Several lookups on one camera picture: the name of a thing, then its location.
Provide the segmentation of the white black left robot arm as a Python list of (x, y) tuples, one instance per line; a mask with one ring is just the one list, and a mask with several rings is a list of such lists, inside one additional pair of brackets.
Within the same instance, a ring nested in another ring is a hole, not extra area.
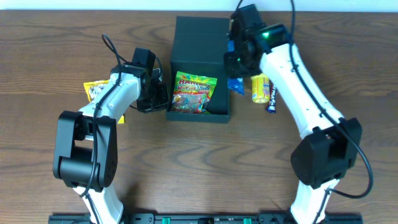
[(58, 118), (53, 174), (83, 199), (86, 215), (52, 215), (49, 223), (122, 223), (124, 205), (113, 179), (118, 166), (117, 123), (128, 108), (141, 113), (164, 110), (168, 104), (159, 59), (136, 48), (130, 62), (123, 59), (110, 73), (108, 84), (78, 111)]

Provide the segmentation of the blue Oreo cookie pack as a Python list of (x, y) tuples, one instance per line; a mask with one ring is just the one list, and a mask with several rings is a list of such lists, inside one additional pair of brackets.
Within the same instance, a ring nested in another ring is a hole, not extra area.
[[(228, 42), (228, 52), (234, 51), (234, 41), (230, 40)], [(240, 95), (244, 95), (244, 81), (242, 78), (229, 78), (228, 88)]]

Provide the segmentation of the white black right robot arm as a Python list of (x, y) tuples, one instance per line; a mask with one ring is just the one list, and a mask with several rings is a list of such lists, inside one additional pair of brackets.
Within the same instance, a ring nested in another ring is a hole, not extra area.
[(290, 161), (299, 179), (286, 223), (362, 223), (361, 215), (327, 214), (335, 187), (356, 161), (362, 127), (345, 119), (325, 97), (302, 62), (293, 32), (283, 24), (266, 25), (255, 5), (231, 15), (229, 39), (234, 49), (224, 55), (230, 78), (264, 73), (275, 85), (297, 125), (301, 142)]

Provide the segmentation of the green Haribo worms bag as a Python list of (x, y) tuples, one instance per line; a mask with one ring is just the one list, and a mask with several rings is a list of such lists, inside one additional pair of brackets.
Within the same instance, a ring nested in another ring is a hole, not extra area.
[(217, 81), (217, 78), (178, 71), (170, 110), (181, 113), (207, 113), (206, 107), (215, 91)]

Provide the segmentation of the blue Dairy Milk bar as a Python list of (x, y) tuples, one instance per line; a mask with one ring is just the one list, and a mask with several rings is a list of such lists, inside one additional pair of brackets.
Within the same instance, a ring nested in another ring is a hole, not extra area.
[(268, 102), (268, 106), (266, 108), (266, 111), (270, 114), (276, 113), (276, 98), (277, 98), (277, 87), (274, 85), (274, 83), (271, 83), (271, 89), (270, 89), (270, 100)]

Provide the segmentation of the yellow Mentos bottle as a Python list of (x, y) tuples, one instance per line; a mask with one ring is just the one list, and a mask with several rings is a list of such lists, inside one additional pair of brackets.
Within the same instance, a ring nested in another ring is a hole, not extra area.
[(263, 104), (270, 100), (269, 78), (265, 74), (255, 75), (252, 80), (252, 101)]

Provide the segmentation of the dark green gift box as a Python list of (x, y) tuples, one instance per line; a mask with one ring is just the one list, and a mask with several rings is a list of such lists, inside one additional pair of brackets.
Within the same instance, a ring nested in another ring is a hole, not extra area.
[(215, 92), (208, 103), (207, 114), (166, 110), (169, 121), (227, 123), (230, 117), (228, 79), (223, 55), (228, 50), (229, 19), (217, 17), (176, 18), (175, 36), (170, 56), (169, 97), (173, 97), (177, 72), (217, 79)]

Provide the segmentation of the yellow Hacks candy bag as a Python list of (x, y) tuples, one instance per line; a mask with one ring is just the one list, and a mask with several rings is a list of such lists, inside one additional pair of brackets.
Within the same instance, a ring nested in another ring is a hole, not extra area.
[(86, 116), (93, 116), (96, 109), (96, 98), (103, 94), (104, 90), (109, 90), (114, 84), (109, 84), (109, 80), (98, 80), (83, 84), (89, 104), (82, 107), (80, 112)]

